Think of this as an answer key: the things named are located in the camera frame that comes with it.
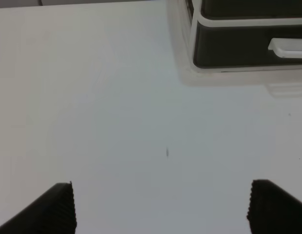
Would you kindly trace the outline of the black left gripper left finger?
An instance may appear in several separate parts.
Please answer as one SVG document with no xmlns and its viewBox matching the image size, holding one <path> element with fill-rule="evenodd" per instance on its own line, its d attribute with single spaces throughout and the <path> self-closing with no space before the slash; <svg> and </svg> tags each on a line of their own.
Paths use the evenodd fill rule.
<svg viewBox="0 0 302 234">
<path fill-rule="evenodd" d="M 77 228 L 72 183 L 57 183 L 0 226 L 0 234 L 74 234 Z"/>
</svg>

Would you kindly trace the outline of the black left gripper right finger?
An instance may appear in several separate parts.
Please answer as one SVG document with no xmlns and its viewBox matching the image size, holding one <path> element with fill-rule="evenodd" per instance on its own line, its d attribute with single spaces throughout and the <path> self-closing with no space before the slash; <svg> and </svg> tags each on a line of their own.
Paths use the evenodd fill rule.
<svg viewBox="0 0 302 234">
<path fill-rule="evenodd" d="M 267 179 L 253 180 L 246 218 L 253 234 L 302 234 L 302 202 Z"/>
</svg>

